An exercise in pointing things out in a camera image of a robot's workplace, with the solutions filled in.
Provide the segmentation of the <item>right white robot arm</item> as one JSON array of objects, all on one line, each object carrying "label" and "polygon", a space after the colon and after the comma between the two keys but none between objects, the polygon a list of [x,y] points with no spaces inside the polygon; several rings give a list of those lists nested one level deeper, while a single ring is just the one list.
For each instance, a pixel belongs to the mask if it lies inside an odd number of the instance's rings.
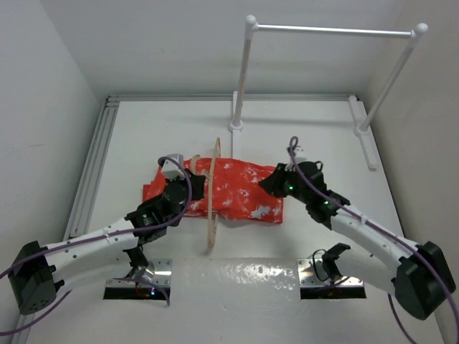
[{"label": "right white robot arm", "polygon": [[333,245],[313,264],[320,280],[358,278],[395,297],[418,320],[429,317],[456,290],[438,245],[418,244],[377,229],[350,200],[327,187],[320,161],[297,166],[279,163],[258,185],[276,198],[295,198],[315,222],[352,241]]}]

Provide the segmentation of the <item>red white-splattered trousers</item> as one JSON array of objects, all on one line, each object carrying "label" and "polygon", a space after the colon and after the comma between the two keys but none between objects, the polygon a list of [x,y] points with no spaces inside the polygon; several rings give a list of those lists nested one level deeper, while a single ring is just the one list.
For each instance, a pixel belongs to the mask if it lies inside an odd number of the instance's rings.
[{"label": "red white-splattered trousers", "polygon": [[[195,158],[184,161],[184,167],[201,175],[209,170],[211,158]],[[273,166],[260,166],[232,158],[218,158],[214,170],[213,207],[229,221],[261,221],[269,224],[283,223],[284,203],[282,198],[265,193],[258,182],[267,178]],[[207,217],[207,181],[205,197],[192,201],[187,217]]]}]

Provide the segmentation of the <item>beige wooden hanger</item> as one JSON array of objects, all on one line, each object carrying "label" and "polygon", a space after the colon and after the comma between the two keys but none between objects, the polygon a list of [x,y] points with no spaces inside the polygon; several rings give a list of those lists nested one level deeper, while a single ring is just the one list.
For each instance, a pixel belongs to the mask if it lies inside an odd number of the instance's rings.
[{"label": "beige wooden hanger", "polygon": [[219,214],[213,207],[214,170],[217,159],[221,157],[221,140],[217,138],[212,151],[212,159],[209,170],[203,170],[201,176],[205,176],[208,184],[207,192],[207,250],[212,251],[216,242]]}]

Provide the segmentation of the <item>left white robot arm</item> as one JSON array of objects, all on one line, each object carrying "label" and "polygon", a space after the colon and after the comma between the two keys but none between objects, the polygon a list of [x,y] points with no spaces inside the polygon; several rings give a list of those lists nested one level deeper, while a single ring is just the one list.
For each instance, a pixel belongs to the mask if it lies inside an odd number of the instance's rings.
[{"label": "left white robot arm", "polygon": [[98,280],[140,279],[149,265],[143,246],[179,225],[190,201],[204,197],[204,184],[204,176],[187,171],[111,225],[66,242],[25,244],[7,272],[20,314],[39,312],[57,296]]}]

